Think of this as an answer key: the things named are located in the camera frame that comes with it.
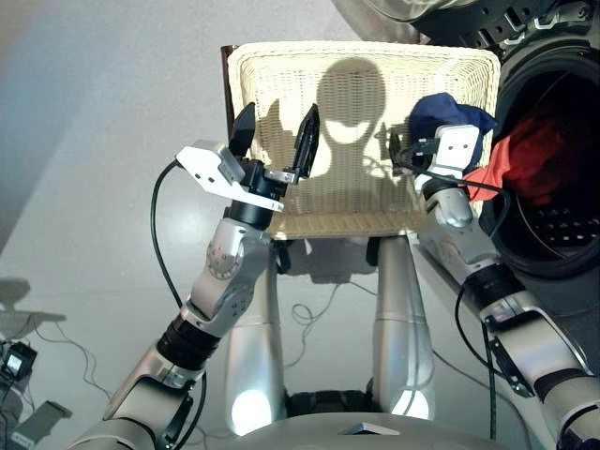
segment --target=white wicker basket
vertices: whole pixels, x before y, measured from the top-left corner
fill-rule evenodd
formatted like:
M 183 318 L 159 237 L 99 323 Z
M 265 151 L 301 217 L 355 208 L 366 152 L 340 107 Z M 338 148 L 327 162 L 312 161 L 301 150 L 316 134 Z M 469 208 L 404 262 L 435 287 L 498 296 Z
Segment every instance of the white wicker basket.
M 229 58 L 235 113 L 256 103 L 250 153 L 269 167 L 293 160 L 298 126 L 319 106 L 321 137 L 311 177 L 290 187 L 276 239 L 383 236 L 417 230 L 422 203 L 411 177 L 391 176 L 390 129 L 406 142 L 407 120 L 426 95 L 494 114 L 500 64 L 491 52 L 379 42 L 264 42 Z M 484 139 L 487 162 L 491 136 Z

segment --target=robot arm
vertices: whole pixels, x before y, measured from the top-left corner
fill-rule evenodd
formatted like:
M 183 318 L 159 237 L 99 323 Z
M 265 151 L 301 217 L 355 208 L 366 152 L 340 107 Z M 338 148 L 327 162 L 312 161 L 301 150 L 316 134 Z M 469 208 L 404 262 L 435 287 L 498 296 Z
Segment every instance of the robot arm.
M 469 133 L 462 135 L 464 144 L 459 136 L 452 146 L 440 144 L 434 161 L 445 158 L 448 148 L 471 146 Z M 581 442 L 600 438 L 597 376 L 589 370 L 578 345 L 502 263 L 477 223 L 466 189 L 433 178 L 423 184 L 423 194 L 427 218 L 419 241 L 464 287 L 465 303 L 493 336 L 491 350 L 513 390 L 524 397 L 538 397 L 557 448 L 567 429 Z
M 192 407 L 189 390 L 219 341 L 248 308 L 269 261 L 268 227 L 288 184 L 308 177 L 319 137 L 316 105 L 305 117 L 290 169 L 244 158 L 254 133 L 254 105 L 237 117 L 229 148 L 196 142 L 177 160 L 205 190 L 233 199 L 206 250 L 206 265 L 186 303 L 112 397 L 102 422 L 69 449 L 171 448 Z

